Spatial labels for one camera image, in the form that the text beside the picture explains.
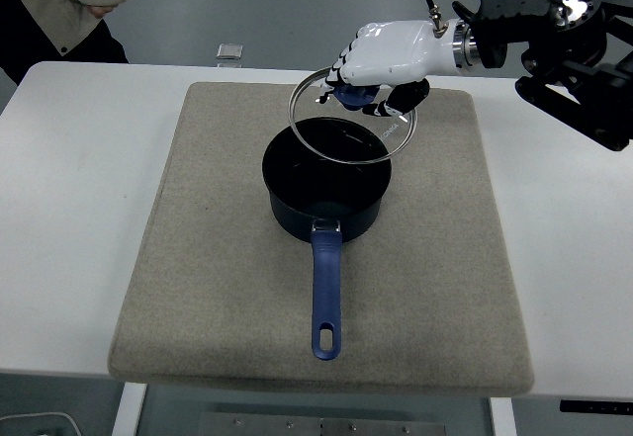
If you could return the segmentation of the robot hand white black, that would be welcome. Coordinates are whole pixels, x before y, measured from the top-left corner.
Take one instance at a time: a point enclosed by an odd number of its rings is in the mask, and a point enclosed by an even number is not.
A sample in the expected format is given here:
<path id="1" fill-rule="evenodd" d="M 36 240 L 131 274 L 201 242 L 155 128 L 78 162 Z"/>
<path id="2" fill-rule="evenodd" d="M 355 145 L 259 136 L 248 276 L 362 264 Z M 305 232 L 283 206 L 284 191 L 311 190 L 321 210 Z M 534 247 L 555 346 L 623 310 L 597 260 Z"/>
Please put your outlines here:
<path id="1" fill-rule="evenodd" d="M 321 81 L 319 101 L 334 96 L 351 111 L 396 117 L 428 95 L 430 75 L 459 72 L 452 19 L 441 36 L 429 21 L 370 23 L 338 56 Z"/>

